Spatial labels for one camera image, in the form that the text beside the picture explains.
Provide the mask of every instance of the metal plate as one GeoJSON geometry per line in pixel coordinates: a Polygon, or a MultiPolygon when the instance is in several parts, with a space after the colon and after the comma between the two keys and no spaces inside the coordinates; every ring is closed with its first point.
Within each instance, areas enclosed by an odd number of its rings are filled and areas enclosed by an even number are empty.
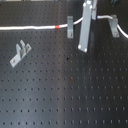
{"type": "MultiPolygon", "coordinates": [[[[117,14],[128,33],[128,1],[99,1],[98,14],[117,14]]],[[[1,3],[0,26],[51,25],[82,16],[83,3],[1,3]]],[[[128,40],[114,39],[107,20],[92,21],[88,53],[60,30],[0,31],[0,128],[127,128],[128,40]],[[14,69],[20,40],[31,52],[14,69]]]]}

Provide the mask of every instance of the small metal part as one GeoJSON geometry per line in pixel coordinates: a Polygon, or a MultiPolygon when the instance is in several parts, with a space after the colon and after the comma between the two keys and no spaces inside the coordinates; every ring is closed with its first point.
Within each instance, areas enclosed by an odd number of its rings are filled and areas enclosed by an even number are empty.
{"type": "Polygon", "coordinates": [[[29,44],[25,45],[25,43],[21,40],[20,41],[21,47],[19,44],[16,44],[16,52],[17,54],[10,60],[12,67],[14,68],[32,49],[29,44]]]}
{"type": "Polygon", "coordinates": [[[73,16],[67,17],[68,27],[67,27],[67,37],[73,39],[73,16]]]}
{"type": "Polygon", "coordinates": [[[113,19],[108,19],[109,21],[109,25],[110,25],[110,29],[112,32],[112,35],[114,38],[118,38],[119,36],[119,32],[117,29],[117,25],[118,25],[118,19],[116,15],[111,15],[113,17],[113,19]]]}

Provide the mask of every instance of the white cable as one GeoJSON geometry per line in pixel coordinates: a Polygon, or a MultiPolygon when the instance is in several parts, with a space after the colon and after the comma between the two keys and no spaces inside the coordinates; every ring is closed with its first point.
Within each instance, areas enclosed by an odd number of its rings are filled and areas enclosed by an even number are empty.
{"type": "MultiPolygon", "coordinates": [[[[113,17],[112,17],[112,16],[109,16],[109,15],[97,16],[97,19],[105,19],[105,18],[107,18],[107,19],[113,19],[113,17]]],[[[119,29],[119,31],[120,31],[126,38],[128,38],[128,34],[126,34],[126,33],[121,29],[121,27],[120,27],[119,24],[117,25],[117,28],[119,29]]]]}
{"type": "Polygon", "coordinates": [[[113,17],[109,15],[104,15],[104,16],[97,16],[97,19],[113,19],[113,17]]]}
{"type": "Polygon", "coordinates": [[[78,23],[80,23],[83,20],[83,17],[81,17],[79,20],[75,21],[73,24],[76,25],[78,23]]]}
{"type": "Polygon", "coordinates": [[[59,25],[59,28],[66,28],[68,25],[67,24],[62,24],[62,25],[59,25]]]}
{"type": "Polygon", "coordinates": [[[119,26],[119,24],[117,25],[117,28],[120,30],[120,32],[121,32],[126,38],[128,38],[128,34],[126,34],[126,33],[121,29],[121,27],[119,26]]]}
{"type": "Polygon", "coordinates": [[[55,29],[55,26],[14,26],[14,27],[0,27],[0,30],[24,30],[24,29],[55,29]]]}
{"type": "MultiPolygon", "coordinates": [[[[75,21],[73,25],[76,25],[82,21],[83,17],[75,21]]],[[[59,28],[66,28],[67,24],[57,25],[59,28]]],[[[11,27],[0,27],[0,30],[25,30],[25,29],[55,29],[56,26],[11,26],[11,27]]]]}

